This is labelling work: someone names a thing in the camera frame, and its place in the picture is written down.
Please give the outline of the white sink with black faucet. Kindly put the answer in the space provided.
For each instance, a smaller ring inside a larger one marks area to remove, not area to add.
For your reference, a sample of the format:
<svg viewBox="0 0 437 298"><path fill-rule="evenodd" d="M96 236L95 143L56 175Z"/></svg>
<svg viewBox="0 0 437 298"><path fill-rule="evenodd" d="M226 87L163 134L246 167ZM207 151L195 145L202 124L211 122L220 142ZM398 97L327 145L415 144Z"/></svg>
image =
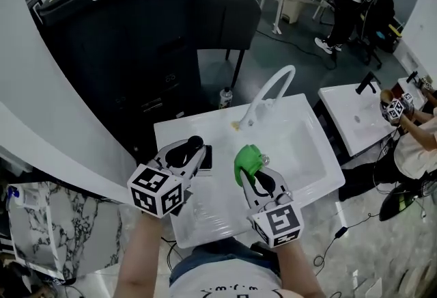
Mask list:
<svg viewBox="0 0 437 298"><path fill-rule="evenodd" d="M360 93L359 84L319 89L318 96L332 118L346 150L354 157L389 136L395 130L380 112L381 89L372 81Z"/></svg>

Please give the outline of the white sink basin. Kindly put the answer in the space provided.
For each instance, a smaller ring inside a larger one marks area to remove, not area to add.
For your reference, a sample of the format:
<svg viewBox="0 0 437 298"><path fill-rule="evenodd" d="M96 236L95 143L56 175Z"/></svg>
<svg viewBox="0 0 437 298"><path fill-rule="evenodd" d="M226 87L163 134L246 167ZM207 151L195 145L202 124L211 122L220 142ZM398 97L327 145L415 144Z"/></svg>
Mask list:
<svg viewBox="0 0 437 298"><path fill-rule="evenodd" d="M244 191L234 178L234 159L247 144L256 145L282 175L301 208L344 183L339 163L304 94L283 97L265 122L236 130L248 105L219 109L155 124L158 148L198 135L212 147L212 169L191 181L192 195L171 216L181 248L236 236L251 229Z"/></svg>

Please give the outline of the black oval bag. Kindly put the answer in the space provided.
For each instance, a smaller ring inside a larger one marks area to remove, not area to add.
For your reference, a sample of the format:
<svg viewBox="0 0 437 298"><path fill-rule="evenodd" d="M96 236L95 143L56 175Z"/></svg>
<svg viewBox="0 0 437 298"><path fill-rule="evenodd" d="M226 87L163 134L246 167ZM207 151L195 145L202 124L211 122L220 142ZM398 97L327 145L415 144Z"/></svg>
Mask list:
<svg viewBox="0 0 437 298"><path fill-rule="evenodd" d="M417 198L423 197L423 183L403 182L389 192L380 208L379 220L387 221L402 213Z"/></svg>

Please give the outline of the white curved faucet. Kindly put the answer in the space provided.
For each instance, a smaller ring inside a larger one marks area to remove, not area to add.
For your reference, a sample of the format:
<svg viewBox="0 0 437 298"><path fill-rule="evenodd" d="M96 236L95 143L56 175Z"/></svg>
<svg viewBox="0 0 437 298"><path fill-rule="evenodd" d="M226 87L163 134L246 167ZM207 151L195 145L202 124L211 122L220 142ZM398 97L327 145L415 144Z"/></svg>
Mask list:
<svg viewBox="0 0 437 298"><path fill-rule="evenodd" d="M245 115L238 123L238 129L240 131L250 128L254 129L266 123L272 117L273 111L283 98L283 95L293 81L295 74L296 68L293 65L289 65L283 67L274 75L272 75L249 105ZM269 93L269 91L283 77L285 77L285 82L279 90L277 96L275 98L265 98L267 93Z"/></svg>

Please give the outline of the small white soap dispenser box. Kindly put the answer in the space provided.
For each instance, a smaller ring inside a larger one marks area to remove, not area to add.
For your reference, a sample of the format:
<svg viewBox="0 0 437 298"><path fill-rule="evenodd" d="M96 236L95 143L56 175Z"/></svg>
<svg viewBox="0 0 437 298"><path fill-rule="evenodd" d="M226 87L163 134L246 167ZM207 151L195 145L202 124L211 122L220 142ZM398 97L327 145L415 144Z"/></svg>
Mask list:
<svg viewBox="0 0 437 298"><path fill-rule="evenodd" d="M188 139L188 157L190 166L193 167L192 177L200 171L212 169L212 146L204 144L203 139L198 135Z"/></svg>

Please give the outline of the person's white t-shirt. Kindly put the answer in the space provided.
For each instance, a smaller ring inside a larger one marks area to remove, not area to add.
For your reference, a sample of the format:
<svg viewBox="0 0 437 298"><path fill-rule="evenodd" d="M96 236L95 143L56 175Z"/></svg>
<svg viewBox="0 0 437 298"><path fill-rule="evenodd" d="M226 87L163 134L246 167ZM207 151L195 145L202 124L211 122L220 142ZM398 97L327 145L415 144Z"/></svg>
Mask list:
<svg viewBox="0 0 437 298"><path fill-rule="evenodd" d="M169 288L170 298L303 298L270 269L239 259L200 265Z"/></svg>

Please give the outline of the black faucet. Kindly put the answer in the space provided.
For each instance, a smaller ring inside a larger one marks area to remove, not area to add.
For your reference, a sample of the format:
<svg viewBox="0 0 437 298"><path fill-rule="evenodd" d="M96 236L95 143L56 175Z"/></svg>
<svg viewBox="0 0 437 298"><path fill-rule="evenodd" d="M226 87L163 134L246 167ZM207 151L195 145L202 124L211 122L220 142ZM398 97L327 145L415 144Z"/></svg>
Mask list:
<svg viewBox="0 0 437 298"><path fill-rule="evenodd" d="M365 78L360 82L358 87L355 89L355 92L358 95L361 95L366 87L369 87L373 94L376 94L376 87L373 85L373 82L376 83L376 86L379 86L381 84L381 81L377 78L377 76L372 72L369 71Z"/></svg>

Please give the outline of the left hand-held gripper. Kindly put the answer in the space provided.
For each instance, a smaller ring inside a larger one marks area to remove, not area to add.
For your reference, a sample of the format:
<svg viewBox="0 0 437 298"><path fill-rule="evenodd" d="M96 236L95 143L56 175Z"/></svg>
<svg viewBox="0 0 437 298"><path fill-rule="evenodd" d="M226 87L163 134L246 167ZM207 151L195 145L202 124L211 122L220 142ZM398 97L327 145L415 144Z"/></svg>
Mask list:
<svg viewBox="0 0 437 298"><path fill-rule="evenodd" d="M206 146L183 139L158 151L154 159L140 164L127 182L132 203L144 213L165 217L178 215L190 198L191 178L206 156Z"/></svg>

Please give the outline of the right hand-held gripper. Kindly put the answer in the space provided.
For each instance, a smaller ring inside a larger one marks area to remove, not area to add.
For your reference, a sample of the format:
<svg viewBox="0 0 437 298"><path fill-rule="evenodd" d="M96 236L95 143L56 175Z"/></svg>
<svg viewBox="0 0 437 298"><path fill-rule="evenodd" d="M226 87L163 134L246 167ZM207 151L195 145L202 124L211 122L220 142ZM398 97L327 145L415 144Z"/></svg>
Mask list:
<svg viewBox="0 0 437 298"><path fill-rule="evenodd" d="M240 172L242 188L249 205L248 219L252 228L269 248L299 239L304 229L301 209L293 200L284 177L270 169L262 169L262 186L256 177ZM267 192L275 198L267 198Z"/></svg>

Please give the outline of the black case with yellow top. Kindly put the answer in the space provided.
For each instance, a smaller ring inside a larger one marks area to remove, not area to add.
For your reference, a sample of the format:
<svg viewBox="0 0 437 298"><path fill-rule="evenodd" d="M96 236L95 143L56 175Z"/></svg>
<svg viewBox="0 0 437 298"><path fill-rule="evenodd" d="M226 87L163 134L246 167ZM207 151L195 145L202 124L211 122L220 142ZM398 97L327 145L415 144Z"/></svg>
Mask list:
<svg viewBox="0 0 437 298"><path fill-rule="evenodd" d="M397 28L395 28L391 23L389 23L388 35L389 35L390 50L393 53L394 50L397 48L399 41L402 38L402 34L399 32Z"/></svg>

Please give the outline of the large black printer machine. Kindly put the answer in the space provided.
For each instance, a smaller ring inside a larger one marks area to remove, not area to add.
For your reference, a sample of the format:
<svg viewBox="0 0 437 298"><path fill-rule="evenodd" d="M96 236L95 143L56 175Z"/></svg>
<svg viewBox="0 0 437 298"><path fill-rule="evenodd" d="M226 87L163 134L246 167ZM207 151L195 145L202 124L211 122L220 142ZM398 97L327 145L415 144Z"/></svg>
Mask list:
<svg viewBox="0 0 437 298"><path fill-rule="evenodd" d="M85 104L137 160L156 152L154 124L201 99L192 0L47 0L51 55Z"/></svg>

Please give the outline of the white waste bin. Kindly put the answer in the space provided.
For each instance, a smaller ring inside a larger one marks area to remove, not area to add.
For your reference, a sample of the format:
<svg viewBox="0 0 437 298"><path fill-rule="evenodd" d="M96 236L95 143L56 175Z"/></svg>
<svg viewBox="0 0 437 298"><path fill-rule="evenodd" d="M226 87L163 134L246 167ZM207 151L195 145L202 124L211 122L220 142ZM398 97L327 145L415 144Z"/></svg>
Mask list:
<svg viewBox="0 0 437 298"><path fill-rule="evenodd" d="M300 11L302 10L302 0L284 0L281 18L287 21L290 25L297 22Z"/></svg>

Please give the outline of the green cloth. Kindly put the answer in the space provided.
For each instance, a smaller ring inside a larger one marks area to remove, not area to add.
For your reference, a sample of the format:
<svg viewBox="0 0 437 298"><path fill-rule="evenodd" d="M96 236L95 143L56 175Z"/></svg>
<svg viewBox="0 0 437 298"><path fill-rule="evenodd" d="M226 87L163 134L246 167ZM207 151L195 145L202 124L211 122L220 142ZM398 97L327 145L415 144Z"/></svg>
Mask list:
<svg viewBox="0 0 437 298"><path fill-rule="evenodd" d="M234 176L236 183L243 187L240 172L243 171L253 186L255 184L255 173L260 171L264 166L262 153L259 148L254 145L245 145L236 155L234 159Z"/></svg>

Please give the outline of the marble pattern sink cabinet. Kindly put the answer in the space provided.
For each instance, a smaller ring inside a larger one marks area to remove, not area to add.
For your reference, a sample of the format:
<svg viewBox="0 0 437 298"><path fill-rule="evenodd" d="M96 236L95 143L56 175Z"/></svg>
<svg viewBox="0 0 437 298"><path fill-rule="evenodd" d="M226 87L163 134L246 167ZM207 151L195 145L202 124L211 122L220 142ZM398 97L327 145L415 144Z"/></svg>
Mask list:
<svg viewBox="0 0 437 298"><path fill-rule="evenodd" d="M52 182L12 186L20 191L8 211L18 263L69 280L119 262L122 218L117 204Z"/></svg>

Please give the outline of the black office chair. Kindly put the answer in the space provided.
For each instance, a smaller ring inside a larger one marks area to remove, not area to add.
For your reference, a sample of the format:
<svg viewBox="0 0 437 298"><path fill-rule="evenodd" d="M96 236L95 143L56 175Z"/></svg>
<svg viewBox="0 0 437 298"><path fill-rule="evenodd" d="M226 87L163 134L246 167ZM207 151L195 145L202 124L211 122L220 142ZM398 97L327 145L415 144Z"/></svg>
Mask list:
<svg viewBox="0 0 437 298"><path fill-rule="evenodd" d="M382 61L376 54L377 48L391 53L389 44L389 23L392 24L395 16L393 0L374 0L360 15L358 22L359 44L364 46L367 54L365 64L369 65L372 58L377 61L376 68L382 67Z"/></svg>

